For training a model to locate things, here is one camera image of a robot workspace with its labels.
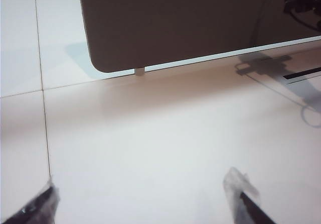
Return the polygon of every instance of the metal bracket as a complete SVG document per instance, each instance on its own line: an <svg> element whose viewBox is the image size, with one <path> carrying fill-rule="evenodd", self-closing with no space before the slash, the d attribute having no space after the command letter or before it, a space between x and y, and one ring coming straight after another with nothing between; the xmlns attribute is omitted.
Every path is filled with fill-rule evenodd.
<svg viewBox="0 0 321 224"><path fill-rule="evenodd" d="M145 68L135 68L135 75L136 76L143 76L145 74Z"/></svg>

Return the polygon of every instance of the dark gray panel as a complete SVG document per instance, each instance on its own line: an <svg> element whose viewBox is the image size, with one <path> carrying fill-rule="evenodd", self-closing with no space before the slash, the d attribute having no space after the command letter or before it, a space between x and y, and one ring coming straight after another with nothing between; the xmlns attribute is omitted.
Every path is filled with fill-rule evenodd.
<svg viewBox="0 0 321 224"><path fill-rule="evenodd" d="M81 0L90 57L113 72L319 35L284 0ZM299 15L315 24L313 12Z"/></svg>

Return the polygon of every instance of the floor tile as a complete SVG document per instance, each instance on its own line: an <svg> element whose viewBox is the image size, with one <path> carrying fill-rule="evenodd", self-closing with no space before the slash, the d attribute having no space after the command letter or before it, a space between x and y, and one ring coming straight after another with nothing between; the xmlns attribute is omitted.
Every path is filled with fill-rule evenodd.
<svg viewBox="0 0 321 224"><path fill-rule="evenodd" d="M276 223L319 223L321 78L236 63L46 90L56 223L232 223L232 166Z"/></svg>
<svg viewBox="0 0 321 224"><path fill-rule="evenodd" d="M321 75L321 71L317 71L321 67L319 61L321 48L274 58L262 52L257 52L255 55L259 60L248 61L246 55L237 57L240 61L238 68L245 68L240 71L241 73L260 72L260 75L270 75L285 85ZM304 74L307 70L312 69L316 69L316 71Z"/></svg>
<svg viewBox="0 0 321 224"><path fill-rule="evenodd" d="M133 74L102 73L91 64L80 0L37 0L44 88Z"/></svg>
<svg viewBox="0 0 321 224"><path fill-rule="evenodd" d="M1 97L41 90L35 0L1 0Z"/></svg>
<svg viewBox="0 0 321 224"><path fill-rule="evenodd" d="M18 211L49 178L43 94L1 98L1 218Z"/></svg>

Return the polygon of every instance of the black slot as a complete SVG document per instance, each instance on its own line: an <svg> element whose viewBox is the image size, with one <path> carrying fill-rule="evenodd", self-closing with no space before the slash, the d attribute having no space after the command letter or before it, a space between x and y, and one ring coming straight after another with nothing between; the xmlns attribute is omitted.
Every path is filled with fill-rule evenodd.
<svg viewBox="0 0 321 224"><path fill-rule="evenodd" d="M304 76L304 75L308 75L308 74L315 73L315 72L320 72L320 71L321 71L321 67L317 67L317 68L305 70L305 71L302 71L302 72L296 72L296 73L292 73L292 74L289 74L289 75L285 75L283 77L286 78L286 79L292 79L292 78L295 78L295 77L301 77L301 76Z"/></svg>

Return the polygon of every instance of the black cable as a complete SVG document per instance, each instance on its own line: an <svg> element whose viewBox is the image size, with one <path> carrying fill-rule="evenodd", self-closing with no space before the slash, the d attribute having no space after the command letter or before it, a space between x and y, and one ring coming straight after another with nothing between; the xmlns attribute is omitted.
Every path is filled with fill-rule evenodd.
<svg viewBox="0 0 321 224"><path fill-rule="evenodd" d="M300 20L298 17L296 17L295 14L293 14L293 12L290 11L289 14L290 14L290 16L292 16L292 18L293 18L296 22L300 23L301 25L303 25L303 26L305 26L305 27L307 27L307 28L309 28L309 29L311 29L311 30L314 30L314 31L317 31L317 32L321 32L320 29L318 29L318 28L316 28L316 27L314 27L314 26L311 26L311 25L309 25L308 23L305 23L304 21Z"/></svg>
<svg viewBox="0 0 321 224"><path fill-rule="evenodd" d="M236 68L236 71L240 71L241 69L239 68L239 66L240 66L240 65L243 65L243 64L246 64L246 62L241 62L241 63L236 64L236 65L234 66L234 67ZM279 92L279 91L277 91L277 90L269 87L268 85L266 85L266 84L264 84L263 82L255 79L254 77L251 77L250 75L248 75L248 73L245 73L244 75L247 76L248 78L256 81L257 83L263 85L264 87L272 90L273 92L279 94L280 96L285 97L286 99L290 100L292 103L297 104L298 106L302 107L300 114L301 114L301 118L303 119L303 121L304 121L307 125L309 125L309 126L311 126L311 127L313 127L313 128L321 128L321 123L320 123L319 125L312 125L312 124L310 124L310 123L307 121L307 119L306 119L306 117L305 117L305 115L304 115L304 111L305 111L306 109L308 109L308 110L310 110L310 111L312 111L312 112L315 112L315 113L319 113L317 110L315 110L314 108L312 108L312 107L309 106L308 104L304 105L304 104L301 104L301 103L299 103L299 102L291 99L290 97L288 97L288 96L284 95L283 93L281 93L281 92Z"/></svg>
<svg viewBox="0 0 321 224"><path fill-rule="evenodd" d="M265 15L265 10L267 8L267 6L271 3L271 0L263 0L262 5L259 8L259 12L258 12L258 16L257 19L255 21L255 25L253 27L253 31L251 33L251 37L250 37L250 41L249 41L249 47L254 47L256 46L256 41L258 38L258 34L260 31L260 25L261 25L261 21L264 18Z"/></svg>

